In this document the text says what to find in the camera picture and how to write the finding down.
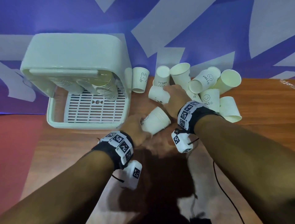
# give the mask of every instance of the person's right arm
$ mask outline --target person's right arm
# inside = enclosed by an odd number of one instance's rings
[[[164,106],[177,118],[191,99],[178,85],[165,90]],[[264,224],[294,223],[295,152],[216,115],[202,117],[194,132]]]

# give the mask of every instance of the qr code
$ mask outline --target qr code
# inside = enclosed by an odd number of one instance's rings
[[[131,150],[129,150],[125,156],[126,156],[126,160],[128,161],[131,157]]]
[[[134,176],[136,179],[138,179],[139,175],[140,175],[140,170],[135,167],[132,176]]]
[[[129,146],[127,145],[127,143],[125,141],[123,141],[120,145],[119,148],[122,149],[122,151],[125,153],[128,149]]]
[[[116,134],[116,133],[111,132],[111,133],[109,133],[108,135],[106,135],[106,137],[113,137],[115,134]]]
[[[190,151],[191,149],[186,149],[186,150],[184,150],[183,152],[188,152],[188,151]]]
[[[184,120],[180,119],[179,125],[184,128],[184,125],[185,125]]]
[[[188,112],[183,111],[180,117],[185,120],[187,115],[188,115]]]
[[[189,111],[192,107],[193,107],[193,105],[190,105],[190,104],[189,104],[189,105],[187,105],[187,106],[184,108],[184,110],[185,110],[185,111]]]
[[[115,137],[112,138],[115,142],[120,143],[124,138],[121,137],[120,135],[116,135]]]
[[[174,140],[175,144],[177,144],[177,143],[179,143],[179,142],[180,142],[180,140],[179,140],[178,136],[175,136],[175,137],[173,138],[173,140]]]
[[[199,104],[199,102],[194,101],[194,102],[191,102],[190,104],[197,105],[197,104]]]

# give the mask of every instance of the person's left arm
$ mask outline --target person's left arm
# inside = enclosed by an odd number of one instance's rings
[[[134,147],[150,138],[141,129],[142,118],[130,116],[120,129]],[[5,212],[0,224],[85,223],[116,166],[107,153],[93,150]]]

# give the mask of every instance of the hand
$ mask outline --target hand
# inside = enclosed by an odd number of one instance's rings
[[[163,89],[170,94],[169,102],[165,103],[164,107],[171,117],[177,119],[178,111],[191,101],[191,98],[180,85],[164,86]]]
[[[152,135],[149,132],[144,132],[141,128],[140,121],[145,115],[135,114],[127,118],[120,131],[126,132],[133,141],[134,147],[140,146],[146,139],[150,139]]]

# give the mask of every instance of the person's left hand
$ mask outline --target person's left hand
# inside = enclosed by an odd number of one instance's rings
[[[132,138],[134,147],[140,146],[146,139],[152,137],[149,132],[145,132],[141,128],[140,121],[145,117],[140,114],[131,115],[120,128],[120,131],[126,132]]]

